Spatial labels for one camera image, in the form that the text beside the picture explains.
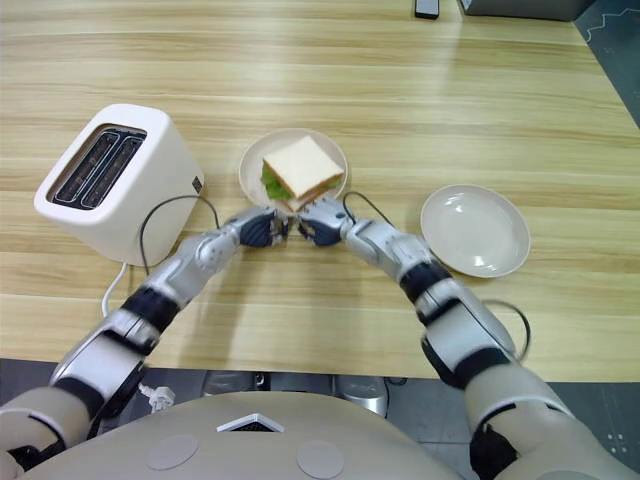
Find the white toaster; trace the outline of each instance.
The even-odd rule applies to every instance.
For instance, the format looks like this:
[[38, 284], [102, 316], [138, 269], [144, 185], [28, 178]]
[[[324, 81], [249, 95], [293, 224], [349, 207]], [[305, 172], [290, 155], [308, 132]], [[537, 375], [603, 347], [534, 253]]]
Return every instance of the white toaster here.
[[[113, 260], [142, 265], [140, 226], [171, 197], [198, 195], [204, 175], [169, 116], [116, 104], [101, 110], [42, 182], [36, 210]], [[196, 200], [158, 209], [144, 232], [150, 265], [167, 256]]]

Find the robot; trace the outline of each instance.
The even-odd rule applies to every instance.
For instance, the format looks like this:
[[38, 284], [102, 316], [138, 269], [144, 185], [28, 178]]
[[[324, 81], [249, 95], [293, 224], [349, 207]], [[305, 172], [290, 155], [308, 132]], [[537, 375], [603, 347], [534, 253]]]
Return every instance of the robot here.
[[[404, 291], [425, 327], [427, 360], [442, 381], [464, 391], [471, 464], [481, 479], [640, 478], [520, 365], [504, 326], [424, 240], [356, 219], [328, 196], [296, 222], [315, 245], [344, 241]], [[381, 416], [308, 393], [202, 397], [88, 440], [100, 419], [122, 411], [162, 333], [234, 252], [268, 247], [288, 229], [277, 210], [253, 207], [186, 239], [68, 353], [49, 386], [0, 408], [0, 478], [459, 478]]]

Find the plate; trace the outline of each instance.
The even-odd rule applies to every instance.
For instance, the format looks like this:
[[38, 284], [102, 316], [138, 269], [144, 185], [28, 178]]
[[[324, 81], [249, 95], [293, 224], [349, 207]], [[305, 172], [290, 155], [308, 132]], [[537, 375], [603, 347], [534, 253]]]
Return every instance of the plate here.
[[515, 205], [476, 185], [450, 185], [433, 193], [422, 207], [420, 226], [442, 262], [474, 277], [517, 270], [531, 248], [529, 227]]
[[256, 205], [268, 205], [282, 210], [287, 214], [291, 213], [284, 203], [279, 202], [278, 200], [272, 200], [267, 196], [267, 190], [264, 184], [260, 181], [260, 178], [262, 177], [262, 159], [265, 155], [276, 150], [280, 150], [287, 145], [291, 145], [307, 135], [313, 138], [318, 146], [322, 148], [327, 155], [329, 155], [331, 160], [344, 169], [344, 175], [340, 185], [327, 191], [327, 193], [331, 194], [334, 198], [337, 198], [338, 195], [342, 193], [342, 190], [344, 190], [344, 187], [347, 184], [349, 165], [347, 164], [347, 157], [338, 144], [331, 138], [327, 137], [324, 133], [320, 133], [315, 130], [309, 130], [306, 128], [287, 128], [284, 130], [276, 130], [275, 132], [265, 135], [251, 145], [244, 152], [244, 155], [242, 155], [240, 167], [238, 168], [238, 181], [240, 182], [240, 188], [242, 188], [242, 191], [249, 200]]

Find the white cable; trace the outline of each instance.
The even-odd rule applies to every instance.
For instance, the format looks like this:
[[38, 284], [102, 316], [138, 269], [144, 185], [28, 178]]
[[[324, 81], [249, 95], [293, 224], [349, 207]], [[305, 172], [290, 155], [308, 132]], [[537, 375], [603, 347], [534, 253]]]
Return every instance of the white cable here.
[[161, 410], [166, 410], [171, 407], [176, 400], [176, 394], [173, 393], [169, 387], [158, 387], [151, 388], [143, 385], [142, 383], [138, 384], [138, 390], [145, 397], [149, 398], [149, 405], [151, 405], [151, 413], [156, 413]]
[[118, 286], [118, 283], [120, 283], [120, 280], [122, 280], [122, 277], [124, 277], [124, 274], [127, 273], [128, 266], [129, 265], [127, 263], [122, 262], [122, 268], [120, 268], [118, 275], [116, 275], [116, 278], [113, 279], [113, 282], [111, 282], [111, 285], [109, 285], [109, 288], [107, 288], [107, 291], [104, 292], [104, 296], [102, 297], [102, 316], [103, 317], [106, 317], [107, 315], [109, 315], [109, 297], [111, 297], [111, 294], [113, 293], [115, 288]]
[[591, 27], [591, 28], [587, 29], [587, 43], [589, 43], [591, 41], [591, 32], [593, 32], [594, 30], [602, 30], [603, 28], [605, 28], [607, 26], [607, 17], [621, 17], [624, 14], [626, 14], [627, 12], [640, 13], [640, 10], [638, 10], [636, 8], [625, 8], [620, 13], [603, 13], [602, 14], [602, 25], [598, 25], [597, 27]]

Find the wooden table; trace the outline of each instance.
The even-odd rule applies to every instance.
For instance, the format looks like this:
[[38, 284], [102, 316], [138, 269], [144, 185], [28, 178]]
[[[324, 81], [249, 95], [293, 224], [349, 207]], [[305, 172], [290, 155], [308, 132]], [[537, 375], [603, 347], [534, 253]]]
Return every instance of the wooden table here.
[[[529, 314], [528, 365], [549, 380], [640, 380], [640, 135], [609, 80], [572, 24], [464, 18], [454, 0], [433, 22], [411, 4], [6, 1], [0, 356], [56, 361], [99, 321], [119, 265], [32, 198], [84, 124], [128, 102], [172, 116], [223, 216], [248, 205], [243, 150], [289, 126], [332, 136], [351, 186], [409, 232], [438, 187], [498, 190], [525, 214], [533, 250], [506, 278], [468, 280]], [[198, 206], [188, 231], [210, 226]], [[130, 274], [112, 306], [142, 278]], [[420, 334], [381, 271], [295, 236], [238, 255], [149, 360], [433, 377]]]

